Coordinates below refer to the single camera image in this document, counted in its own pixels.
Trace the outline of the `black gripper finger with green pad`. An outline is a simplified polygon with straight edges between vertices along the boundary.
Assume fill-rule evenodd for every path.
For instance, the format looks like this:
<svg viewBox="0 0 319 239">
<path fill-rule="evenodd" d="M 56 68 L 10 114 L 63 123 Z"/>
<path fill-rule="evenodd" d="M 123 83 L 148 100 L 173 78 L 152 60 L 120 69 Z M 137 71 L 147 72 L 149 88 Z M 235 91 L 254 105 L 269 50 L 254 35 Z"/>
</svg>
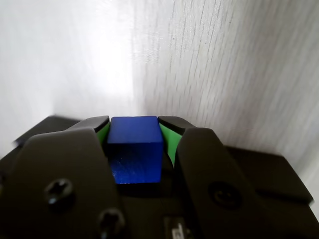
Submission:
<svg viewBox="0 0 319 239">
<path fill-rule="evenodd" d="M 278 239 L 280 233 L 213 130 L 179 117 L 159 122 L 181 133 L 174 168 L 194 235 L 201 239 Z"/>
<path fill-rule="evenodd" d="M 0 195 L 3 239 L 121 239 L 125 216 L 101 146 L 109 117 L 38 134 Z"/>
</svg>

